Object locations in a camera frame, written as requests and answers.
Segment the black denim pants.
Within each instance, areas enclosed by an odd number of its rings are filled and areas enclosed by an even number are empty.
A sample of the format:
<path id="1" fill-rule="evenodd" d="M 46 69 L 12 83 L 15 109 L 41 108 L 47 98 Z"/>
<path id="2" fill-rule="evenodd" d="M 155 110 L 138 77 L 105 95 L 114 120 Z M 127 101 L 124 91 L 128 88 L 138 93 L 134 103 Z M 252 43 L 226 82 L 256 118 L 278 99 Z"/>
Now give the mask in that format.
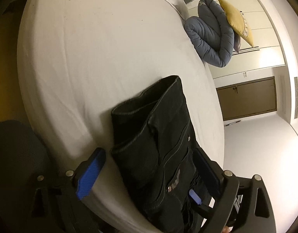
<path id="1" fill-rule="evenodd" d="M 203 218 L 189 195 L 209 192 L 193 153 L 199 149 L 180 77 L 171 75 L 111 112 L 117 164 L 137 210 L 162 232 L 198 232 Z"/>

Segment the brown wooden door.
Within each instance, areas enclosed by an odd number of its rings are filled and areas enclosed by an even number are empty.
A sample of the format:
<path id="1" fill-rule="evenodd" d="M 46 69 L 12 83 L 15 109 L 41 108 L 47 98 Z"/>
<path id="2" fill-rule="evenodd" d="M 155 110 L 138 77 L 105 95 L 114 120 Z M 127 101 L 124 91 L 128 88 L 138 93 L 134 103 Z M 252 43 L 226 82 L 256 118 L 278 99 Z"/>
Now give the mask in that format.
<path id="1" fill-rule="evenodd" d="M 273 76 L 219 87 L 216 91 L 224 121 L 277 111 Z"/>

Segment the white bed sheet mattress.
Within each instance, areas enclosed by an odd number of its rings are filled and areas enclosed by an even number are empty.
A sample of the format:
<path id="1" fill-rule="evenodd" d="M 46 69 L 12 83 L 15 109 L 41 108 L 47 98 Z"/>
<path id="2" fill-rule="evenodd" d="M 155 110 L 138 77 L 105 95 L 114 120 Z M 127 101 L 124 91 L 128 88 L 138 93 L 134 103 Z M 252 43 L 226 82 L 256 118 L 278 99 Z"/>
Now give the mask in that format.
<path id="1" fill-rule="evenodd" d="M 161 78 L 181 78 L 196 139 L 224 163 L 209 67 L 166 0 L 28 0 L 17 41 L 29 123 L 61 172 L 113 147 L 111 110 Z"/>

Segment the dark purple cushion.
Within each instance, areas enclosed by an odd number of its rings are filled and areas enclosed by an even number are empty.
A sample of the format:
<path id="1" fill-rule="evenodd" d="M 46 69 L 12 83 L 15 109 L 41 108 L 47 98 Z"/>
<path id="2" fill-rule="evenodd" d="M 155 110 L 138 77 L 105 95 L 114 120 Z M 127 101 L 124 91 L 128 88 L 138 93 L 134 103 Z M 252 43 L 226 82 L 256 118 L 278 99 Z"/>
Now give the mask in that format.
<path id="1" fill-rule="evenodd" d="M 234 50 L 239 53 L 241 48 L 241 37 L 234 32 Z"/>

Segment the blue folded quilted duvet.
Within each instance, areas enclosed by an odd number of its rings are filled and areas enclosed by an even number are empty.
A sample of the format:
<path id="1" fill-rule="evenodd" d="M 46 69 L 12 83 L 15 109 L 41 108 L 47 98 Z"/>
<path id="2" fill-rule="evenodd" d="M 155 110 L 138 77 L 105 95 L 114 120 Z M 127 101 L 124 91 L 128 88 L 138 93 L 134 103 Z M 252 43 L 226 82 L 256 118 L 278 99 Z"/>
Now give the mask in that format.
<path id="1" fill-rule="evenodd" d="M 202 61 L 218 68 L 229 63 L 235 34 L 217 2 L 200 0 L 198 15 L 186 20 L 184 30 Z"/>

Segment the yellow cushion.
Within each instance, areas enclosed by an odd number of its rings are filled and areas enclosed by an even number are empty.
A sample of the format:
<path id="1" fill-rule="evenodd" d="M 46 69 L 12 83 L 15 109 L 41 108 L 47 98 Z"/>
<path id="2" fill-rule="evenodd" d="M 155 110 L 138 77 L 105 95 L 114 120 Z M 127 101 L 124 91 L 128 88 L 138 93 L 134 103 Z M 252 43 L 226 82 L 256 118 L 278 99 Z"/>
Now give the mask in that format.
<path id="1" fill-rule="evenodd" d="M 251 28 L 243 14 L 234 5 L 226 0 L 218 0 L 223 8 L 226 18 L 233 30 L 243 38 L 251 47 L 254 47 L 254 39 Z"/>

